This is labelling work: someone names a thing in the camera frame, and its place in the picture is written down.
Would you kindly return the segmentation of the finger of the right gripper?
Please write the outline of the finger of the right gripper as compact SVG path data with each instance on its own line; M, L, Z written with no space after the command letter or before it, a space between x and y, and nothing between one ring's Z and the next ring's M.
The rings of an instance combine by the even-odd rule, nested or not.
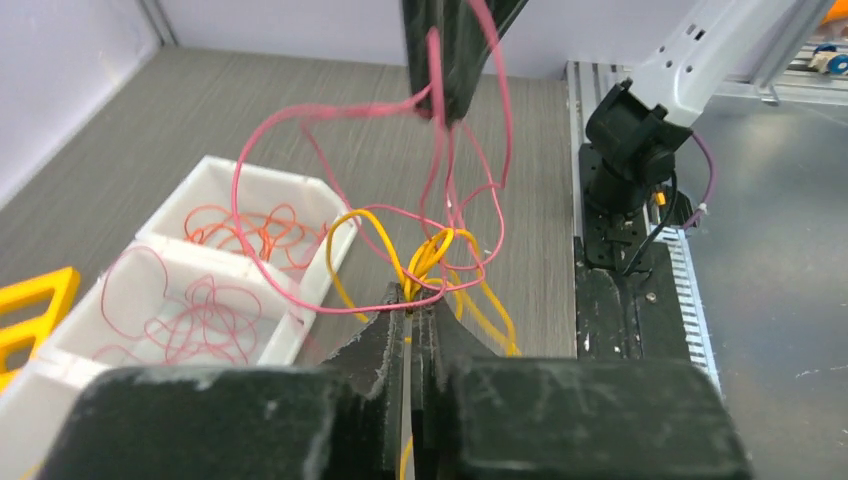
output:
M401 3L408 78L421 117L450 128L468 112L484 66L501 73L500 41L526 3L406 0Z

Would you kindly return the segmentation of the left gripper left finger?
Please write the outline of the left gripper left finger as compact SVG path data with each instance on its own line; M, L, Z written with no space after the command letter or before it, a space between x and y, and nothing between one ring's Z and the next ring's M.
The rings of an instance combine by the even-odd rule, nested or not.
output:
M397 479L404 315L312 366L122 367L82 391L40 479Z

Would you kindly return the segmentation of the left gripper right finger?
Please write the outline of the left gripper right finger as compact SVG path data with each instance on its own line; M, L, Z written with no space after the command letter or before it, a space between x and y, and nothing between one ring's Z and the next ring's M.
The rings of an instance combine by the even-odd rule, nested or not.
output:
M749 479L708 376L685 361L494 354L439 301L411 320L418 479Z

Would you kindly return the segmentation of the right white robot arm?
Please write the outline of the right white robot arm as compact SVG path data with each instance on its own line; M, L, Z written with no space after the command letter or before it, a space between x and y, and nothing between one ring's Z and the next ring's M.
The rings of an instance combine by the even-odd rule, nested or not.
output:
M411 91L425 118L451 128L468 112L484 64L522 1L404 1ZM614 84L586 124L602 165L588 197L608 214L639 209L674 171L675 153L732 67L788 1L702 2L642 64Z

